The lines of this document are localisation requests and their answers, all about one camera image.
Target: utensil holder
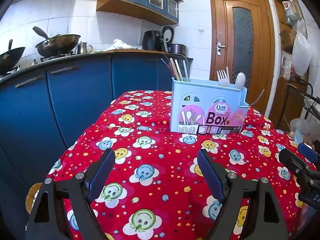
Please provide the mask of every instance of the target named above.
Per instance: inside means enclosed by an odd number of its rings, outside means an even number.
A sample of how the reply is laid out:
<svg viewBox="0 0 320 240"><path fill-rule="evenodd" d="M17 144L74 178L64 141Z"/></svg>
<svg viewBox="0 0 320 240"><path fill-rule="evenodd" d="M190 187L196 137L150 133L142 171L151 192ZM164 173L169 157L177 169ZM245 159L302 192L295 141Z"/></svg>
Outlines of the utensil holder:
<svg viewBox="0 0 320 240"><path fill-rule="evenodd" d="M217 81L172 78L170 131L188 134L240 132L249 105L247 89L221 87Z"/></svg>

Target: floral tablecloth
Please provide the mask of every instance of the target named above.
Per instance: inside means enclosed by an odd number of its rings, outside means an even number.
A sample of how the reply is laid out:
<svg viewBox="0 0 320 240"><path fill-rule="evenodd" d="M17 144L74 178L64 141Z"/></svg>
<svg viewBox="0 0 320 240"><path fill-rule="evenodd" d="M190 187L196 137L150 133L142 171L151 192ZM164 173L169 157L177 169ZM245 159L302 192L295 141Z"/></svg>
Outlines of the floral tablecloth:
<svg viewBox="0 0 320 240"><path fill-rule="evenodd" d="M109 239L200 240L221 209L197 164L198 151L206 149L216 162L242 178L267 177L288 233L294 231L302 206L297 199L300 188L278 154L285 147L298 154L297 145L253 108L241 133L172 133L170 105L169 91L123 94L61 156L48 176L55 181L69 179L112 148L116 164L100 197L92 202ZM247 207L244 199L231 239L239 238ZM74 239L82 239L69 200L65 209Z"/></svg>

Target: wok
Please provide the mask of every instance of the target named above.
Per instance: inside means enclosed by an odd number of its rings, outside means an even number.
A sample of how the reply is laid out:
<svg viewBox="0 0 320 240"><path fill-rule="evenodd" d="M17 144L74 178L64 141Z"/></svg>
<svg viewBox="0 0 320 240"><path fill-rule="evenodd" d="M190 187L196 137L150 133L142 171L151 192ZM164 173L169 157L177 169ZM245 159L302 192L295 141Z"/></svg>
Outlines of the wok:
<svg viewBox="0 0 320 240"><path fill-rule="evenodd" d="M11 49L12 40L9 41L8 51L0 55L0 75L11 71L21 59L25 47Z"/></svg>
<svg viewBox="0 0 320 240"><path fill-rule="evenodd" d="M42 41L36 45L38 53L43 57L52 57L70 52L76 47L81 37L80 35L76 34L58 34L52 38L49 38L48 35L39 27L35 26L32 29L36 34L45 38L45 41Z"/></svg>

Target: fork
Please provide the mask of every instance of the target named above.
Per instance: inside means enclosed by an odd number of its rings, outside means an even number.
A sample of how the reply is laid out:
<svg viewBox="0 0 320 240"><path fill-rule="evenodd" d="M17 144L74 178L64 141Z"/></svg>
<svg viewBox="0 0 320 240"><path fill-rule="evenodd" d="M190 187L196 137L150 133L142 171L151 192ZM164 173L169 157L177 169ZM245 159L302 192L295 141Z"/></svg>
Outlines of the fork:
<svg viewBox="0 0 320 240"><path fill-rule="evenodd" d="M230 86L228 76L227 76L226 72L224 71L224 69L217 70L217 76L218 76L219 85L221 87L229 87Z"/></svg>

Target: metal bolt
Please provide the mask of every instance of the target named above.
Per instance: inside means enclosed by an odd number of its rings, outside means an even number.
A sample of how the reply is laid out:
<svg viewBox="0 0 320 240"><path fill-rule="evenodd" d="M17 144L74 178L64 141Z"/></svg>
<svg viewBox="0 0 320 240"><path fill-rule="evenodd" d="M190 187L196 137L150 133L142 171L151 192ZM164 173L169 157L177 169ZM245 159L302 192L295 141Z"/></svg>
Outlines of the metal bolt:
<svg viewBox="0 0 320 240"><path fill-rule="evenodd" d="M269 182L269 180L266 177L262 177L261 178L262 183L267 184Z"/></svg>
<svg viewBox="0 0 320 240"><path fill-rule="evenodd" d="M79 172L76 174L76 179L82 179L84 177L84 174L82 172Z"/></svg>
<svg viewBox="0 0 320 240"><path fill-rule="evenodd" d="M235 179L235 178L237 177L237 174L235 174L234 172L229 172L229 173L228 173L228 177L229 177L230 179Z"/></svg>
<svg viewBox="0 0 320 240"><path fill-rule="evenodd" d="M51 183L51 181L52 181L52 179L51 179L51 178L46 178L46 179L45 179L45 181L44 181L44 183L45 183L45 184L50 184L50 183Z"/></svg>

